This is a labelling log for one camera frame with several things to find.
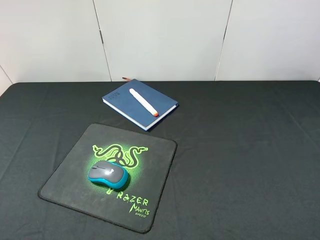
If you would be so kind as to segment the white pen with orange ends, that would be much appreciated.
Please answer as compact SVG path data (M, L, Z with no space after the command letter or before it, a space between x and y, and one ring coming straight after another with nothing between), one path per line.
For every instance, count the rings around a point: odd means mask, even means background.
M154 117L158 117L159 113L156 111L156 109L147 101L145 100L137 91L135 91L133 88L129 89L130 94Z

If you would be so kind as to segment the grey and teal computer mouse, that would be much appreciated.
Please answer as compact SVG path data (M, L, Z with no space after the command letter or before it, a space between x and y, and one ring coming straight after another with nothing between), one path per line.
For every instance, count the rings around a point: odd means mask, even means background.
M87 174L90 182L112 189L122 188L126 184L128 177L129 174L124 167L106 160L96 162Z

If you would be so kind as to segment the blue hardcover notebook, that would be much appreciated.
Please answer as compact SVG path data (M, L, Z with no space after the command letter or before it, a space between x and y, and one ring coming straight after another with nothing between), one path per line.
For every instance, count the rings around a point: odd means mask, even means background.
M135 90L153 109L158 113L155 116L147 110L142 103L131 93L130 89ZM154 88L133 79L106 94L102 100L109 107L120 113L122 116L135 123L145 131L148 131L160 120L172 112L178 102Z

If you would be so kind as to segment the black green snake mouse pad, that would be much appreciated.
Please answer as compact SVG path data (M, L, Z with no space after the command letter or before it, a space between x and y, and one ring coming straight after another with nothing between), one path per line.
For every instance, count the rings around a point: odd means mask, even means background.
M38 191L48 202L138 232L154 222L177 143L170 139L93 123ZM125 185L113 189L89 181L99 161L122 166Z

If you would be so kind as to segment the black tablecloth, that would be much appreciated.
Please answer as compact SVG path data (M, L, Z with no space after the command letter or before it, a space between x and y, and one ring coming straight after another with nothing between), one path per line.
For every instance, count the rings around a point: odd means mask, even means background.
M140 128L102 102L119 82L16 83L0 98L3 240L317 240L317 81L151 82L179 103L150 132L177 151L152 229L136 233L38 190L88 125Z

